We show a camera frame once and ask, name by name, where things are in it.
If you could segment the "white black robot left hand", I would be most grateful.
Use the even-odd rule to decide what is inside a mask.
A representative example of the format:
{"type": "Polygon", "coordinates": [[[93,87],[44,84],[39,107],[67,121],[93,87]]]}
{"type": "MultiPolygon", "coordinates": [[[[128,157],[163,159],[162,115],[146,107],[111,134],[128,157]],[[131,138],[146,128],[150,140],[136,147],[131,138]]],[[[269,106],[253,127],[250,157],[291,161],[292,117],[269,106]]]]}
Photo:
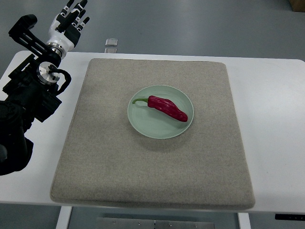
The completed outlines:
{"type": "Polygon", "coordinates": [[[90,20],[89,17],[84,18],[87,3],[86,0],[77,4],[73,0],[68,1],[49,28],[47,46],[62,58],[76,47],[83,28],[90,20]]]}

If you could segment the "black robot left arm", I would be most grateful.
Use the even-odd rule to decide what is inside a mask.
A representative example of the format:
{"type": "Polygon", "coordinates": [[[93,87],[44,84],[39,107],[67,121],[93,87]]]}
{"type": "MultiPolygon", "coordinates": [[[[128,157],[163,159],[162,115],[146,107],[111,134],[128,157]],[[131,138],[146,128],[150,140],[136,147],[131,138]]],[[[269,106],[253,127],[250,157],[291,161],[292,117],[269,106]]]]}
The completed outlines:
{"type": "Polygon", "coordinates": [[[22,16],[9,36],[31,51],[10,74],[3,87],[7,98],[0,102],[0,174],[23,170],[29,163],[33,142],[25,137],[32,122],[45,121],[57,110],[57,97],[71,82],[71,76],[59,69],[61,57],[31,33],[37,23],[33,14],[22,16]]]}

